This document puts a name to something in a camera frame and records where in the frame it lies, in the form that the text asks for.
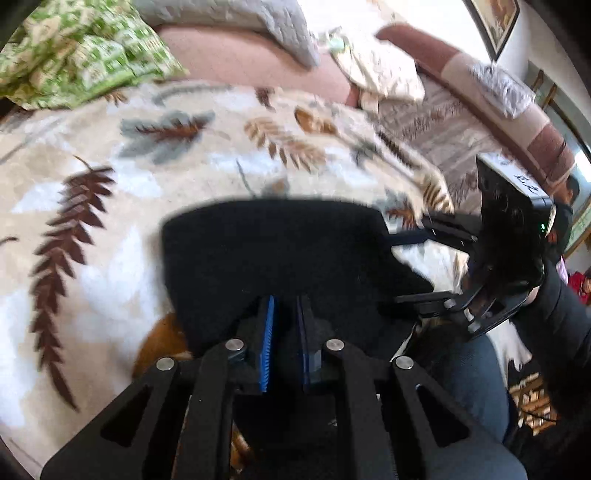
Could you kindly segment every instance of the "blanket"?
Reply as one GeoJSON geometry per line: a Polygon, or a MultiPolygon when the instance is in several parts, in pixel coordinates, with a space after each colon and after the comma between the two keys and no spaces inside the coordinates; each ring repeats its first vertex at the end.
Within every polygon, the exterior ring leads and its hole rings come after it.
{"type": "MultiPolygon", "coordinates": [[[[165,218],[265,196],[373,206],[391,231],[453,211],[428,161],[383,143],[363,112],[300,92],[144,83],[74,110],[17,109],[0,135],[0,434],[34,476],[171,318],[165,218]]],[[[394,253],[436,290],[465,264],[431,243],[394,253]]]]}
{"type": "Polygon", "coordinates": [[[0,97],[28,110],[74,108],[183,72],[131,0],[44,0],[0,53],[0,97]]]}

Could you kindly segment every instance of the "wooden frame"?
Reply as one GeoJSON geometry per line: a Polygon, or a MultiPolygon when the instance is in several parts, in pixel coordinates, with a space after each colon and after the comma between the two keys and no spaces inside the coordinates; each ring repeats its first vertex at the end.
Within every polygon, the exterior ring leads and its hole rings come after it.
{"type": "Polygon", "coordinates": [[[491,60],[497,61],[519,17],[518,0],[464,0],[491,60]]]}

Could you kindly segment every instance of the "sofa armrest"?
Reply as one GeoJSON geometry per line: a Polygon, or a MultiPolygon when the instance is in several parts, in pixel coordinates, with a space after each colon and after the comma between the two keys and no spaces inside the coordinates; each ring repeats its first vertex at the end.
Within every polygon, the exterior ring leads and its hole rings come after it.
{"type": "Polygon", "coordinates": [[[478,61],[470,55],[407,24],[389,25],[376,36],[406,51],[420,70],[458,97],[548,194],[565,181],[574,166],[574,155],[538,105],[508,119],[484,98],[470,72],[478,61]]]}

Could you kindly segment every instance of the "red clothing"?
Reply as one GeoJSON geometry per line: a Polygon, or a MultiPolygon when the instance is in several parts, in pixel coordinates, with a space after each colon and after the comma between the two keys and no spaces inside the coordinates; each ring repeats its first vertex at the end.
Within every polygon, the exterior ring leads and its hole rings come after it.
{"type": "Polygon", "coordinates": [[[587,277],[581,272],[575,272],[569,278],[569,287],[574,290],[584,305],[587,305],[587,301],[589,300],[589,294],[583,291],[583,282],[586,279],[587,277]]]}

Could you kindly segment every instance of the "blue strip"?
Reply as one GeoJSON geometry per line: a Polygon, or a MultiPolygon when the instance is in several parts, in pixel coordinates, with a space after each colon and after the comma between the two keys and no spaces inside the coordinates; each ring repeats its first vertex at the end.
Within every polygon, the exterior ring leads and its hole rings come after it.
{"type": "Polygon", "coordinates": [[[273,318],[275,315],[275,298],[269,297],[267,307],[267,319],[265,321],[265,336],[262,341],[261,349],[261,379],[259,384],[261,391],[266,392],[269,385],[269,375],[271,373],[271,338],[273,336],[273,318]]]}

